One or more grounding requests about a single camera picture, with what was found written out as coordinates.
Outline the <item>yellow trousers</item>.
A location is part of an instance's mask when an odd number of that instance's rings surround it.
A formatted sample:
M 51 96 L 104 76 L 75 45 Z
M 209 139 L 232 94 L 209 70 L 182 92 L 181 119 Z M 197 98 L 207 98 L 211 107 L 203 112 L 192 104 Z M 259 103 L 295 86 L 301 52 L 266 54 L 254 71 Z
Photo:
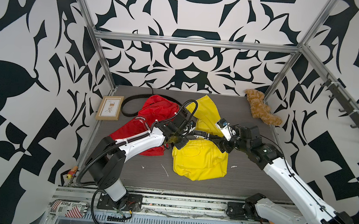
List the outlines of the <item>yellow trousers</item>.
M 197 100 L 198 109 L 194 114 L 198 120 L 196 130 L 210 135 L 223 137 L 216 123 L 221 119 L 216 105 L 206 95 Z M 188 141 L 180 150 L 173 148 L 173 171 L 179 176 L 197 180 L 209 180 L 224 177 L 228 169 L 228 157 L 210 140 L 198 138 Z

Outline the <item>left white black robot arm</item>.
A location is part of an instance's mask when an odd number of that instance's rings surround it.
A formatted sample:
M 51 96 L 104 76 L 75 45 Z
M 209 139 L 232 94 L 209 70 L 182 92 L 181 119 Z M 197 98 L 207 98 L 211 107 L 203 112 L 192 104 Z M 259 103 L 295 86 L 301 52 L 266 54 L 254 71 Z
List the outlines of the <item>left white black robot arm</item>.
M 182 148 L 188 143 L 187 135 L 195 129 L 193 113 L 180 109 L 173 117 L 156 120 L 137 135 L 123 139 L 103 138 L 79 171 L 76 184 L 80 187 L 97 186 L 116 204 L 124 204 L 127 189 L 120 176 L 124 164 L 136 155 L 164 145 Z

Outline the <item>red trousers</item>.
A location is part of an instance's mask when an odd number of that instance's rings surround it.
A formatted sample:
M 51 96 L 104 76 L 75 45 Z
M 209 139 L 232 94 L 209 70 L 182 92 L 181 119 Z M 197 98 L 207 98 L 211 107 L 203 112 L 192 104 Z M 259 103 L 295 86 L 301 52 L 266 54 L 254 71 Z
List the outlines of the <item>red trousers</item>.
M 117 140 L 140 134 L 150 129 L 156 120 L 163 121 L 173 117 L 179 108 L 177 103 L 162 96 L 153 95 L 146 100 L 138 115 L 110 134 L 109 137 L 112 140 Z

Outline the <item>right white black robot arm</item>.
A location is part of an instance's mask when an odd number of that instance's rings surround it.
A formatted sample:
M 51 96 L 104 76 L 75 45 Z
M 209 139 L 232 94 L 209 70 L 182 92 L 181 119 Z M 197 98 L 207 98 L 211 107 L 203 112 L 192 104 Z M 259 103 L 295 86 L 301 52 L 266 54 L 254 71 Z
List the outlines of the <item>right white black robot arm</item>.
M 353 224 L 347 213 L 336 212 L 300 178 L 288 165 L 280 149 L 262 141 L 258 127 L 230 126 L 225 119 L 218 121 L 216 127 L 224 136 L 219 146 L 228 153 L 234 149 L 244 152 L 280 186 L 301 213 L 297 215 L 255 194 L 248 201 L 257 217 L 273 224 Z

